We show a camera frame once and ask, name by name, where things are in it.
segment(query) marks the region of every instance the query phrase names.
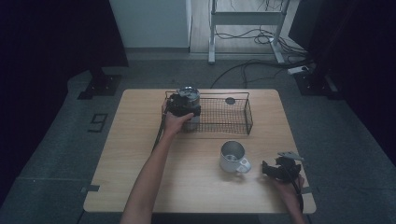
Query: metal mesh basket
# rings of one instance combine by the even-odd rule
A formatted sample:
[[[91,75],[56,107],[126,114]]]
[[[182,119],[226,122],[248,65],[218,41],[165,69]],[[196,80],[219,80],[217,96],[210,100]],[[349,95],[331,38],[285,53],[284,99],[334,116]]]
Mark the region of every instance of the metal mesh basket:
[[[174,93],[166,92],[166,99]],[[253,127],[248,92],[201,93],[201,116],[183,125],[183,132],[250,134]]]

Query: floor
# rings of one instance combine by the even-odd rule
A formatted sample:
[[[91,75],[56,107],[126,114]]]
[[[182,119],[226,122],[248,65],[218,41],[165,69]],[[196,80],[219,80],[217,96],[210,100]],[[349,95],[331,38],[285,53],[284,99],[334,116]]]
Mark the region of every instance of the floor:
[[[104,68],[120,74],[114,96],[78,100],[89,72],[68,82],[69,93],[35,154],[16,179],[0,210],[0,223],[118,223],[120,213],[87,213],[83,203],[123,90],[207,89],[215,79],[245,60],[131,59],[129,68]],[[244,88],[240,69],[227,73],[214,88]],[[251,65],[249,89],[279,92],[317,204],[310,223],[396,223],[396,169],[344,101],[302,96],[286,70]],[[99,133],[95,114],[108,114]],[[289,223],[286,214],[156,214],[153,223]]]

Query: black stand base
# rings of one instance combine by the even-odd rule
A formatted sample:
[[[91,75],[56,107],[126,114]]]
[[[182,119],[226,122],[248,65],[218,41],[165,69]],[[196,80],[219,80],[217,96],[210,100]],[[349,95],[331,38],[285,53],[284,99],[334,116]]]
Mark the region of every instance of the black stand base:
[[[301,95],[327,96],[331,100],[341,100],[342,97],[335,87],[332,87],[328,80],[318,80],[313,78],[312,74],[300,73],[295,74],[294,79]]]
[[[120,84],[121,75],[93,77],[85,91],[79,94],[79,100],[91,100],[93,96],[113,96]]]

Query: cable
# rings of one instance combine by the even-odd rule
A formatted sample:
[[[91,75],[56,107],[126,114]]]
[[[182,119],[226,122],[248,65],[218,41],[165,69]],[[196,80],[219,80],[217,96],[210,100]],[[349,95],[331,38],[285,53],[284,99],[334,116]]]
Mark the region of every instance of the cable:
[[[279,9],[279,11],[282,10],[282,7],[283,7],[283,0],[280,2],[280,9]]]
[[[264,4],[265,0],[262,0],[262,3],[259,5],[256,11],[259,11],[260,7]]]
[[[277,72],[275,72],[271,77],[259,77],[259,78],[250,80],[250,81],[248,81],[247,83],[249,83],[249,82],[255,82],[255,81],[263,80],[263,79],[267,79],[267,78],[275,78],[276,75],[278,75],[280,72],[282,72],[282,71],[285,70],[285,69],[286,69],[286,68],[281,68],[281,69],[279,69],[279,70],[278,70]]]
[[[270,0],[267,0],[265,3],[265,11],[268,11],[268,6],[270,5]]]
[[[260,30],[261,34],[264,35],[264,36],[270,36],[270,37],[274,36],[274,33],[269,32],[269,31],[266,31],[266,30],[263,30],[263,29],[262,29],[262,25],[260,26],[259,30]],[[283,38],[283,37],[281,37],[281,36],[280,36],[279,39],[278,39],[278,43],[279,43],[280,47],[281,47],[285,52],[287,52],[287,53],[293,53],[293,54],[298,54],[298,55],[301,55],[301,56],[305,56],[305,55],[306,55],[307,52],[306,52],[305,49],[300,49],[300,48],[292,47],[292,46],[290,46],[290,45],[286,42],[286,40],[288,40],[288,39]]]
[[[230,4],[231,4],[231,7],[233,8],[233,10],[236,11],[236,9],[233,7],[233,0],[230,0]]]
[[[280,69],[279,71],[277,71],[277,72],[276,72],[273,76],[271,76],[271,77],[261,77],[261,78],[257,78],[257,79],[248,81],[248,76],[247,76],[246,70],[247,70],[247,68],[248,68],[249,65],[256,64],[256,63],[253,63],[253,62],[260,63],[261,61],[260,61],[260,60],[257,60],[257,59],[252,59],[252,60],[247,61],[246,64],[244,64],[243,66],[241,66],[241,76],[242,76],[243,85],[244,85],[244,88],[245,88],[245,89],[248,88],[248,83],[249,83],[249,82],[254,82],[254,81],[261,80],[261,79],[266,79],[266,78],[274,78],[274,77],[276,77],[277,74],[279,74],[282,70],[284,70],[283,68]]]
[[[296,194],[297,194],[296,196],[297,196],[297,199],[298,199],[298,201],[300,203],[300,210],[301,210],[301,212],[303,212],[303,210],[304,210],[304,200],[303,200],[303,195],[301,194],[301,189],[300,189],[300,187],[297,187],[295,181],[293,180],[293,178],[291,178],[291,175],[290,175],[288,169],[286,169],[286,167],[283,167],[283,169],[285,170],[286,174],[288,174],[289,180],[290,180],[291,184],[294,186],[294,189],[296,190]],[[297,179],[298,179],[298,185],[300,186],[300,177],[297,176]]]
[[[154,151],[154,148],[158,145],[158,143],[160,142],[160,137],[163,134],[163,127],[165,125],[165,119],[166,119],[166,113],[168,112],[168,106],[166,106],[165,110],[163,111],[163,115],[161,117],[161,125],[160,125],[160,129],[158,130],[157,133],[157,138],[155,139],[154,142],[154,146],[152,147],[151,151]]]
[[[230,71],[232,71],[233,69],[235,69],[235,68],[238,68],[238,67],[247,67],[248,65],[251,65],[251,64],[263,64],[263,65],[268,65],[268,66],[272,66],[272,67],[275,67],[275,68],[281,68],[281,69],[289,69],[289,68],[292,68],[292,67],[298,67],[298,66],[303,66],[303,65],[307,65],[307,64],[310,64],[310,63],[312,63],[313,61],[311,60],[311,59],[309,59],[309,58],[307,58],[307,59],[304,59],[304,60],[301,60],[301,61],[299,61],[299,62],[297,62],[297,63],[289,63],[289,64],[279,64],[279,63],[270,63],[270,62],[267,62],[267,61],[262,61],[262,60],[249,60],[249,61],[247,61],[246,63],[240,63],[240,64],[238,64],[238,65],[235,65],[235,66],[233,66],[233,67],[231,67],[231,68],[229,68],[229,69],[227,69],[225,72],[223,72],[220,76],[218,76],[216,79],[215,79],[215,81],[213,81],[213,83],[212,83],[212,85],[210,86],[210,89],[213,89],[213,87],[215,86],[215,84],[222,78],[222,77],[224,77],[228,72],[230,72]]]
[[[251,38],[257,38],[256,35],[254,36],[244,36],[244,35],[248,35],[254,31],[260,31],[260,29],[253,29],[253,30],[249,30],[247,32],[245,32],[244,34],[241,35],[229,35],[229,34],[222,34],[222,33],[218,33],[218,30],[215,27],[215,31],[216,31],[216,35],[220,38],[220,39],[234,39],[234,38],[240,38],[240,39],[251,39]]]
[[[311,217],[310,217],[308,214],[306,214],[306,218],[308,218],[308,222],[309,222],[309,224],[312,224]]]
[[[84,215],[84,213],[85,213],[85,210],[82,209],[82,212],[81,212],[81,214],[79,214],[79,217],[78,217],[78,219],[77,219],[77,224],[79,224],[79,222],[81,221],[82,216]]]
[[[261,42],[261,38],[262,38],[262,37],[265,37],[267,40],[266,40],[265,42]],[[271,36],[269,36],[269,35],[262,35],[262,34],[259,34],[259,35],[257,35],[257,37],[254,39],[254,42],[255,42],[256,44],[261,44],[261,45],[264,45],[264,44],[271,44],[270,37],[271,37]]]

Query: mug handle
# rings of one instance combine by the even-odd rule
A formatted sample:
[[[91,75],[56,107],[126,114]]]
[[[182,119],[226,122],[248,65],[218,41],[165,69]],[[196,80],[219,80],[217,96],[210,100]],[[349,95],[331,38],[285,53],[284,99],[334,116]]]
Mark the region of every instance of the mug handle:
[[[248,160],[246,158],[242,159],[239,163],[241,165],[238,168],[236,168],[237,172],[244,173],[244,174],[249,172],[249,170],[251,169],[251,165],[250,165],[250,162],[248,162]]]

